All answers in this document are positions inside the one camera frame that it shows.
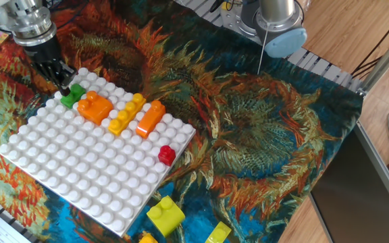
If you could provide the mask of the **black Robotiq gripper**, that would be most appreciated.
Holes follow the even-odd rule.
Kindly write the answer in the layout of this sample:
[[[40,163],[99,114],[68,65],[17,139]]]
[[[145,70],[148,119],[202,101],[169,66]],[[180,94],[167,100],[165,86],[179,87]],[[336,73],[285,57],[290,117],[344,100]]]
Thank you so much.
[[[69,84],[77,70],[62,60],[61,46],[57,37],[54,36],[42,44],[23,47],[23,49],[36,72],[47,81],[51,81],[62,96],[68,96]]]

